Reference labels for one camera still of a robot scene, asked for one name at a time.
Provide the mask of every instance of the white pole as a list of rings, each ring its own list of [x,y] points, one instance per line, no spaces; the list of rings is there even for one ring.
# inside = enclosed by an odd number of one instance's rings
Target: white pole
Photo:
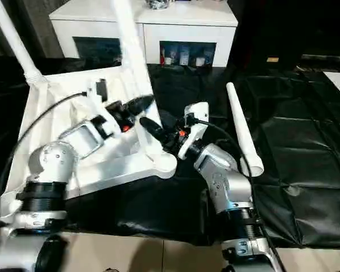
[[[39,70],[35,67],[28,51],[26,50],[20,36],[18,35],[9,15],[7,14],[4,5],[0,1],[0,27],[8,41],[12,51],[18,59],[24,70],[24,75],[27,82],[35,82],[42,76]]]
[[[132,78],[125,78],[133,82],[131,95],[133,97],[153,94],[150,77],[147,71],[146,60],[144,58],[137,33],[137,26],[134,21],[131,4],[129,0],[109,0],[116,14],[118,30],[120,32],[120,43],[122,51],[122,66],[125,70],[130,70]],[[156,103],[146,110],[149,118],[161,125],[159,112]],[[148,149],[154,151],[162,150],[161,144],[149,135],[142,127],[137,128],[141,146],[148,145]]]
[[[250,135],[247,122],[244,118],[242,107],[239,103],[236,89],[232,82],[227,83],[227,92],[232,108],[234,126],[236,128],[239,146],[242,149],[245,157],[247,158],[252,176],[257,177],[261,175],[264,171],[263,162],[261,158],[257,155],[256,149],[254,148],[252,136]],[[249,176],[248,169],[243,158],[240,159],[240,165],[243,174]]]

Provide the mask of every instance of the orange component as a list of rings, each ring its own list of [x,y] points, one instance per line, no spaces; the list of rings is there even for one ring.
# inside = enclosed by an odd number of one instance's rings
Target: orange component
[[[128,131],[129,129],[130,129],[130,126],[123,126],[122,131],[123,131],[123,132],[126,132],[126,131]]]

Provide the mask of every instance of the dark curtain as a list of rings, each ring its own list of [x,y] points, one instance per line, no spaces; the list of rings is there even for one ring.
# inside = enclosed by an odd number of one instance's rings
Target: dark curtain
[[[68,0],[2,0],[31,57],[63,57],[49,14]],[[0,29],[0,56],[13,53]]]

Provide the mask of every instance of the white cabinet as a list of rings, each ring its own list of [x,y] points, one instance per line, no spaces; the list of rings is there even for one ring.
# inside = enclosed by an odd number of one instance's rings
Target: white cabinet
[[[201,59],[204,50],[211,58],[208,65],[227,65],[237,20],[226,1],[172,2],[164,10],[150,10],[145,0],[131,2],[147,63],[160,63],[167,44],[173,47],[181,42],[180,47],[186,43],[190,48],[189,65],[194,66],[194,59]],[[71,0],[50,19],[65,57],[108,61],[120,54],[116,18],[109,0]],[[179,46],[174,64],[179,64]]]

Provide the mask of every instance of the black plastic sheet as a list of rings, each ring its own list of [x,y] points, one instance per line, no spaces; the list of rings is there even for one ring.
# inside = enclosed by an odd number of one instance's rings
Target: black plastic sheet
[[[36,65],[44,74],[105,66],[73,59],[41,59]],[[158,65],[149,65],[149,72],[165,122],[181,117],[188,104],[208,101],[211,122],[235,135],[225,90],[232,79],[265,165],[255,179],[255,200],[275,243],[340,248],[340,92],[325,75]],[[18,137],[27,94],[20,66],[0,58],[0,174]],[[220,137],[208,129],[204,140]],[[67,208],[75,223],[69,228],[76,230],[195,245],[216,240],[206,183],[188,160],[168,180],[149,177],[83,195]]]

